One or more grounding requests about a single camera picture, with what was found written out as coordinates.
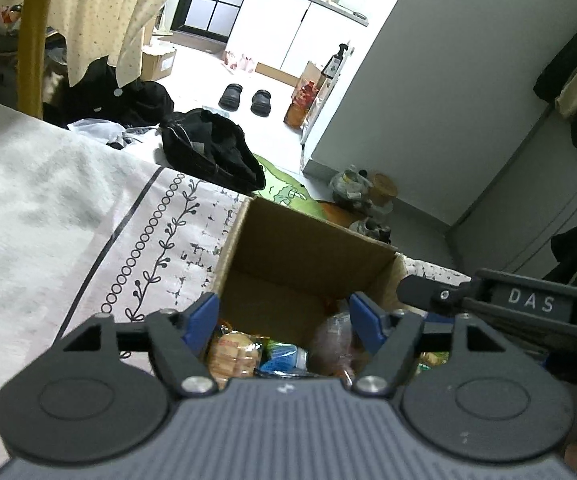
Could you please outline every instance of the blue gripper pad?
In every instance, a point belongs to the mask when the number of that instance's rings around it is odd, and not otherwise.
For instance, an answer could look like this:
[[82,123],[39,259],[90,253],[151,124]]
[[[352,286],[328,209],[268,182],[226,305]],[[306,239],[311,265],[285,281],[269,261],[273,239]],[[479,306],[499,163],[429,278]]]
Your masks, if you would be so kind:
[[185,329],[182,340],[191,352],[199,355],[217,325],[219,298],[213,292],[204,293],[181,314]]
[[351,325],[364,348],[375,354],[387,340],[384,330],[390,327],[389,314],[363,292],[354,292],[349,298]]

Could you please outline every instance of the metal screw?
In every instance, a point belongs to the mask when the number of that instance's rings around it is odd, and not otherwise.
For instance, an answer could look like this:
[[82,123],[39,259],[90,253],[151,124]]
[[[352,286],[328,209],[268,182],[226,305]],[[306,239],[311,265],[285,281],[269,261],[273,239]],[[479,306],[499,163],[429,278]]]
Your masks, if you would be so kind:
[[213,381],[208,377],[191,376],[182,381],[182,390],[190,394],[205,394],[213,388]]
[[389,384],[385,379],[376,375],[367,375],[360,378],[355,386],[363,394],[379,394],[385,390]]

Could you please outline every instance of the black bag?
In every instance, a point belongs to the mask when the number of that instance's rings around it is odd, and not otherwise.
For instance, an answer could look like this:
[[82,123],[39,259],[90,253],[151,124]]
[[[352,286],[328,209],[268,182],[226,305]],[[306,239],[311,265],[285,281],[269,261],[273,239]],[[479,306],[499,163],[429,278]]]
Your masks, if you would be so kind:
[[233,121],[196,108],[172,113],[160,129],[166,160],[177,171],[244,194],[266,186],[260,163]]

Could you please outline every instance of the white cabinet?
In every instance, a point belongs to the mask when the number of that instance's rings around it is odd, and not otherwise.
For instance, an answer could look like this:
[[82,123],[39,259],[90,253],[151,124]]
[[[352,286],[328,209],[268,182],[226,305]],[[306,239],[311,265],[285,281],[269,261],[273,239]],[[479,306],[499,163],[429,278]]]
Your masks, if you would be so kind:
[[279,70],[309,5],[307,0],[244,0],[226,49]]
[[339,51],[341,43],[354,43],[364,29],[334,10],[311,3],[280,70],[300,77],[309,61],[323,66]]

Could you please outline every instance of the door frame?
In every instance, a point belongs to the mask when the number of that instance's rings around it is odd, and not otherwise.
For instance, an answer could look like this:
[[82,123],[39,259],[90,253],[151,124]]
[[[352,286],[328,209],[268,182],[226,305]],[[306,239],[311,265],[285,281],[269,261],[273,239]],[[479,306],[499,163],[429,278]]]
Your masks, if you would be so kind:
[[[217,9],[218,2],[224,5],[237,7],[237,14],[240,13],[240,8],[242,7],[241,4],[239,6],[236,6],[232,4],[227,4],[226,2],[220,2],[219,0],[211,0],[211,1],[215,2],[216,4],[215,7],[213,7],[213,12],[211,12],[210,18],[208,19],[209,25],[211,20],[213,19],[213,14],[215,14],[215,9]],[[221,41],[222,43],[226,43],[228,41],[228,36],[224,36],[222,34],[216,34],[215,32],[210,32],[209,30],[202,30],[201,28],[184,25],[184,22],[186,21],[186,16],[188,15],[188,10],[190,9],[191,2],[192,0],[180,0],[178,2],[177,8],[175,9],[175,14],[172,17],[171,30],[179,32],[189,32],[191,34],[195,34],[196,36],[203,36],[204,38],[209,38],[210,40],[216,40]]]

